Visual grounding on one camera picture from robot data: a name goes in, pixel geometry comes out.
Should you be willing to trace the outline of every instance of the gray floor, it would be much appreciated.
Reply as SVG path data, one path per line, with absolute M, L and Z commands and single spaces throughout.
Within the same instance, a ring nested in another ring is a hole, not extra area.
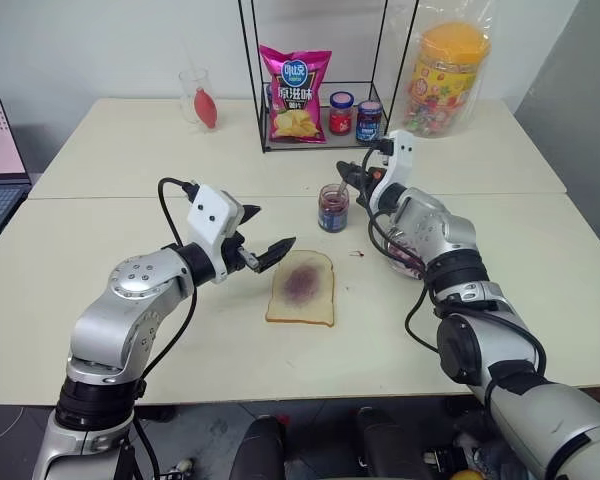
M 218 403 L 178 408 L 169 423 L 144 421 L 161 470 L 193 457 L 196 480 L 227 479 L 249 424 L 260 415 L 287 422 L 288 480 L 363 476 L 351 448 L 353 414 L 362 406 L 384 409 L 421 439 L 423 446 L 446 444 L 453 435 L 440 398 L 334 399 Z M 15 427 L 0 438 L 0 479 L 28 479 L 33 471 L 50 408 L 27 407 Z M 0 406 L 0 433 L 20 407 Z M 149 461 L 132 435 L 145 478 Z

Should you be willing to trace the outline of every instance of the chip bag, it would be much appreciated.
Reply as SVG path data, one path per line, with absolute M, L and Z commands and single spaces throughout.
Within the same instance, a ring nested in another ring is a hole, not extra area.
M 318 88 L 331 52 L 285 54 L 260 45 L 260 55 L 271 74 L 269 139 L 325 143 L 320 126 Z

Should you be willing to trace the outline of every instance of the white wall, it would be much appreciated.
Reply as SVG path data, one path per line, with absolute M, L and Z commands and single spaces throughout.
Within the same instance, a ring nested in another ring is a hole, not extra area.
M 517 108 L 577 1 L 500 1 L 483 97 Z M 412 2 L 390 2 L 391 14 Z M 333 49 L 330 79 L 370 76 L 381 0 L 256 4 L 262 43 Z M 386 38 L 382 58 L 391 60 L 396 33 Z M 249 95 L 237 0 L 0 0 L 0 97 L 33 169 L 96 98 L 178 96 L 183 43 L 210 70 L 218 96 Z M 389 63 L 379 67 L 395 68 Z

